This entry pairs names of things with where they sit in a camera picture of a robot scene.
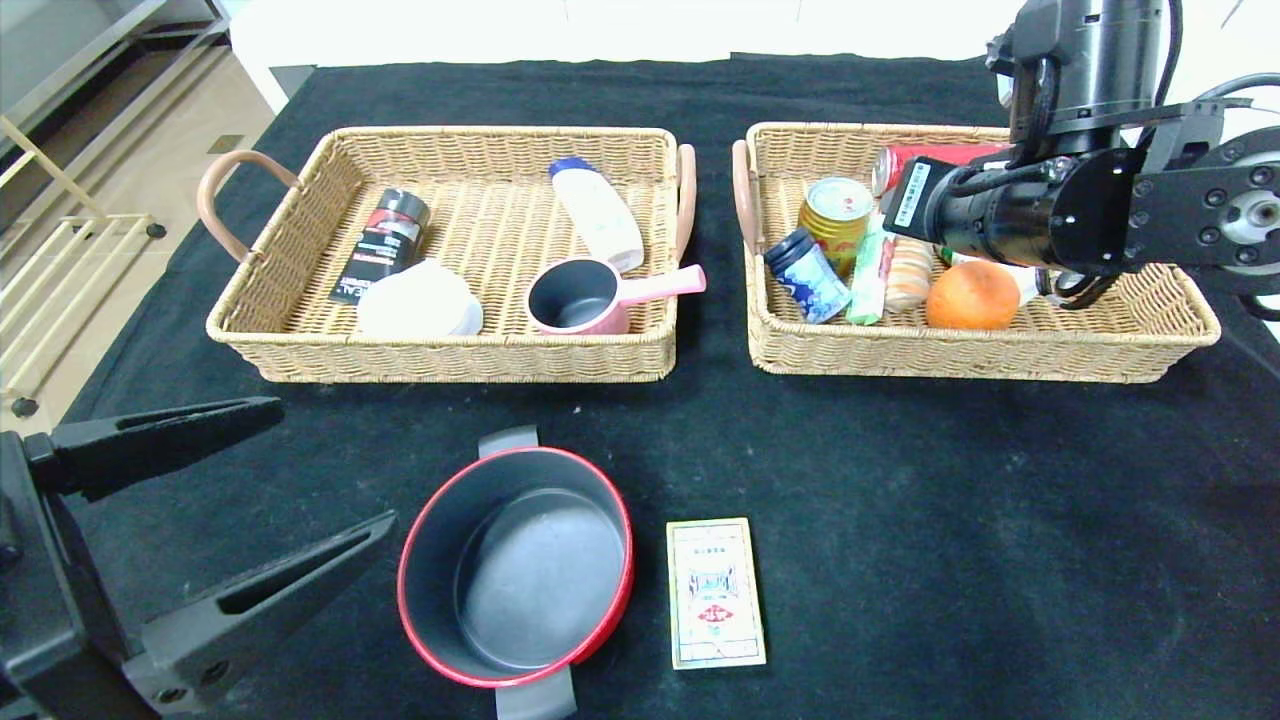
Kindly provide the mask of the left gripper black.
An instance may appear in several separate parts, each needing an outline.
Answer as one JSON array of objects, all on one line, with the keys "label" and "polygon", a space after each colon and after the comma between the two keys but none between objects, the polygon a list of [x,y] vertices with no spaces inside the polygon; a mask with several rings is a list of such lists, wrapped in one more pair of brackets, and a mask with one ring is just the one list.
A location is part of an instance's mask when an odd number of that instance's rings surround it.
[{"label": "left gripper black", "polygon": [[59,495],[97,502],[283,419],[279,398],[250,396],[76,421],[23,442],[3,433],[3,717],[206,712],[374,565],[396,528],[393,510],[145,623],[142,651],[129,659],[124,629]]}]

